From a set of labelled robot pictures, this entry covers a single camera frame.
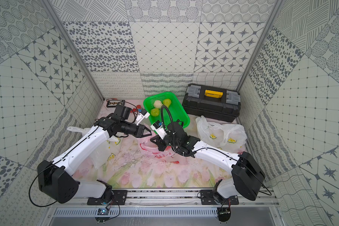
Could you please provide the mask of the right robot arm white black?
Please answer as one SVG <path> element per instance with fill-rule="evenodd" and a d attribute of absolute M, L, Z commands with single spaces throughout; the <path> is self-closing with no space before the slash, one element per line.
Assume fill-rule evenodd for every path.
<path fill-rule="evenodd" d="M 171 122 L 165 126 L 157 121 L 151 125 L 151 129 L 157 133 L 151 138 L 151 142 L 158 146 L 159 151 L 171 147 L 175 153 L 183 157 L 208 161 L 232 175 L 231 179 L 219 180 L 215 184 L 212 193 L 217 203 L 223 203 L 236 195 L 250 201 L 256 200 L 263 186 L 265 173 L 251 154 L 230 153 L 212 147 L 197 137 L 187 135 L 178 122 Z"/>

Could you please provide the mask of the lemon print plastic bag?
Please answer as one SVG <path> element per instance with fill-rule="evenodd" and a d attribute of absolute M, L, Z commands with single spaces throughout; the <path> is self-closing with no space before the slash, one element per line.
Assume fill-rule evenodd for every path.
<path fill-rule="evenodd" d="M 87 158 L 90 158 L 95 169 L 98 169 L 107 161 L 113 162 L 119 153 L 121 140 L 114 136 L 108 137 L 107 131 L 99 126 L 84 129 L 70 126 L 67 130 L 82 134 L 81 140 L 65 152 L 63 160 L 68 174 L 74 174 Z"/>

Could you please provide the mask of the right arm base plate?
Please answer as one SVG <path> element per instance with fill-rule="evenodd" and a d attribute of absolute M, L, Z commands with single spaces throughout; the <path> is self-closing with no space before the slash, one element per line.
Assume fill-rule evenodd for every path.
<path fill-rule="evenodd" d="M 231 196 L 227 199 L 224 196 L 221 196 L 218 192 L 215 192 L 211 189 L 202 189 L 197 194 L 197 198 L 201 200 L 202 205 L 221 205 L 221 204 L 233 204 L 238 205 L 238 192 L 236 190 L 228 192 Z"/>

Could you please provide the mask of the pink plastic bag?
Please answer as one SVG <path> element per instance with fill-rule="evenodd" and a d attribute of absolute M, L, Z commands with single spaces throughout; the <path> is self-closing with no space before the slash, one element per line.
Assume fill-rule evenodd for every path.
<path fill-rule="evenodd" d="M 173 152 L 171 147 L 166 147 L 164 151 L 159 151 L 158 146 L 150 141 L 150 138 L 153 137 L 154 135 L 137 139 L 139 149 L 144 156 L 158 162 L 172 163 L 177 165 L 188 164 L 186 158 Z"/>

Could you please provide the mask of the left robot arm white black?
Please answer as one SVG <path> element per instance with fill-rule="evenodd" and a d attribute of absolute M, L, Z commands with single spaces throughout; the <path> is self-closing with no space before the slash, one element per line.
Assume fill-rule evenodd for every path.
<path fill-rule="evenodd" d="M 131 109 L 118 104 L 115 111 L 97 120 L 90 130 L 72 147 L 52 161 L 42 161 L 38 167 L 38 188 L 56 202 L 66 203 L 72 198 L 94 198 L 108 205 L 114 201 L 112 186 L 103 182 L 80 182 L 73 174 L 95 149 L 117 133 L 132 135 L 136 138 L 151 136 L 149 128 L 141 121 L 150 116 L 146 110 L 139 110 L 134 122 L 127 119 Z"/>

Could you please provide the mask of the green pear top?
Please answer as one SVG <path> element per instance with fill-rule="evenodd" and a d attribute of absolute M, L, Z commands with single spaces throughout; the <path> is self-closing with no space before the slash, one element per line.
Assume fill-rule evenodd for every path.
<path fill-rule="evenodd" d="M 167 98 L 163 100 L 163 105 L 166 106 L 167 108 L 169 108 L 171 104 L 172 104 L 172 101 L 170 99 Z"/>

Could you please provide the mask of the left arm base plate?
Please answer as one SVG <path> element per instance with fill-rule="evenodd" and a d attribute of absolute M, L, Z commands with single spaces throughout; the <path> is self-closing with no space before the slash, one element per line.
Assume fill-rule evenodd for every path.
<path fill-rule="evenodd" d="M 111 205 L 111 202 L 114 201 L 114 204 L 121 206 L 125 204 L 127 194 L 127 190 L 105 191 L 101 198 L 90 197 L 87 201 L 87 205 Z"/>

